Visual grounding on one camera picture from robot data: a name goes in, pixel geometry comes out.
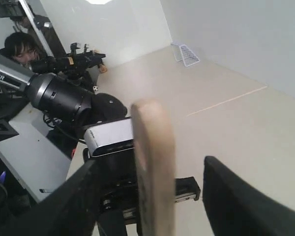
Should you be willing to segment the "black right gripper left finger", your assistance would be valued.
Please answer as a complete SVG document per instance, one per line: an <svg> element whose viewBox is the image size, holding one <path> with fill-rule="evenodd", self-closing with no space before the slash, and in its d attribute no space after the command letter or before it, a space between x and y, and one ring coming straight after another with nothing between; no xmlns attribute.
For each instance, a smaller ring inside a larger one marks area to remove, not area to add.
<svg viewBox="0 0 295 236"><path fill-rule="evenodd" d="M98 166L88 161L61 187L2 229L4 236L90 236L99 216Z"/></svg>

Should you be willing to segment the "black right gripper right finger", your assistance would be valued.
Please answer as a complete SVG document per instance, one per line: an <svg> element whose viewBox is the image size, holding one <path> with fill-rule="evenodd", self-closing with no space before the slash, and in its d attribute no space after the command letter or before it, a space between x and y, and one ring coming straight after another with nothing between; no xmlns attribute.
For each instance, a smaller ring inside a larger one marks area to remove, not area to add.
<svg viewBox="0 0 295 236"><path fill-rule="evenodd" d="M214 156L204 159L203 203L216 236L295 236L295 211L245 182Z"/></svg>

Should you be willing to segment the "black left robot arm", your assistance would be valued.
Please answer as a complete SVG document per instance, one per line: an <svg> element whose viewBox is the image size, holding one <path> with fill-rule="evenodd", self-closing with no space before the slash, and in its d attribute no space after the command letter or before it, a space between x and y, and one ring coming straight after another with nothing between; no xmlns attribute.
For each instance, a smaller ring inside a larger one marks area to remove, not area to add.
<svg viewBox="0 0 295 236"><path fill-rule="evenodd" d="M111 105L60 76L36 74L0 55L0 84L34 108L83 128L90 159L33 209L0 227L0 236L175 235L175 204L198 200L193 177L176 178L175 137L153 99Z"/></svg>

